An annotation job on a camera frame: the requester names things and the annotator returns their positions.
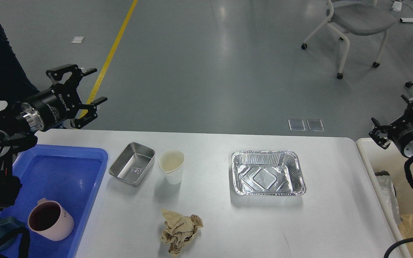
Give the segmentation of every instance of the blue tray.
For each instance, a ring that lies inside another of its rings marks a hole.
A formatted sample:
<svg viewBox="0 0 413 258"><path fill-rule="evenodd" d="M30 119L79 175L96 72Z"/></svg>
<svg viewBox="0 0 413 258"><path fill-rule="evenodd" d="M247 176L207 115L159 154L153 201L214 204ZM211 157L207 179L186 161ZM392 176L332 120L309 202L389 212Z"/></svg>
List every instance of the blue tray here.
<svg viewBox="0 0 413 258"><path fill-rule="evenodd" d="M20 154L13 174L20 177L23 187L15 205L3 210L0 217L14 216L26 224L37 201L46 198L59 202L74 219L72 233L58 242L30 230L30 258L74 257L107 161L106 151L98 148L36 145ZM18 257L19 243L20 237L0 253Z"/></svg>

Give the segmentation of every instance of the foil container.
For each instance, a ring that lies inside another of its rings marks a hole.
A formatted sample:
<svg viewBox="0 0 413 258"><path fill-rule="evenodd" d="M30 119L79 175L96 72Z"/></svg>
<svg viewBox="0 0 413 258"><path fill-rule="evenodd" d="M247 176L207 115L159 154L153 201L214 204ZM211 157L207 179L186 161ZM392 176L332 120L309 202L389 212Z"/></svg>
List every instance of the foil container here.
<svg viewBox="0 0 413 258"><path fill-rule="evenodd" d="M299 158L290 150L237 150L232 180L239 195L300 196L306 191Z"/></svg>

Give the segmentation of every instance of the table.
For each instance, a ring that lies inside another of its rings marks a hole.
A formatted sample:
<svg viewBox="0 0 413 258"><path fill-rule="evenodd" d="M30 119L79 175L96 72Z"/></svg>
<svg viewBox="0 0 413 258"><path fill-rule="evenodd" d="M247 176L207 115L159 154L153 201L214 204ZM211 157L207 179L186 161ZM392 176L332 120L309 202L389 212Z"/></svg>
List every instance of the table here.
<svg viewBox="0 0 413 258"><path fill-rule="evenodd" d="M105 174L76 257L171 257L159 242L161 208L197 214L205 227L181 257L383 257L394 242L355 143L347 138L51 129L40 144L99 147L108 168L129 142L156 152L138 188ZM183 180L158 168L163 150L185 154ZM239 196L231 187L235 150L292 150L303 196ZM391 257L401 257L394 251Z"/></svg>

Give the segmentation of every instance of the crumpled brown paper towel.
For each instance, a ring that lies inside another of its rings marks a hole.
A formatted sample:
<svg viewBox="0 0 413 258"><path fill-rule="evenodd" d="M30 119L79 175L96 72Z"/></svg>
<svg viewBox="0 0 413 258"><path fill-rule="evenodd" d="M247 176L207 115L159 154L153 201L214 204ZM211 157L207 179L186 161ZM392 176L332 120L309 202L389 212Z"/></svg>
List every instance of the crumpled brown paper towel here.
<svg viewBox="0 0 413 258"><path fill-rule="evenodd" d="M203 227L202 219L192 214L190 217L162 209L166 228L162 231L161 241L171 243L168 252L176 257L182 248L190 242L197 230Z"/></svg>

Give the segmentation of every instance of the white paper cup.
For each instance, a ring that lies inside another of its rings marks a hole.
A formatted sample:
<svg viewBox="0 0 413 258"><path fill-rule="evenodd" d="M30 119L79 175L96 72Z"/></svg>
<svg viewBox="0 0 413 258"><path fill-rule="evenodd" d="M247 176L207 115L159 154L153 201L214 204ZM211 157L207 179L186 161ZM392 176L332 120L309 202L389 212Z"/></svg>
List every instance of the white paper cup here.
<svg viewBox="0 0 413 258"><path fill-rule="evenodd" d="M172 185L180 183L182 180L182 164L184 163L184 154L179 150L166 150L160 155L159 167L165 178Z"/></svg>

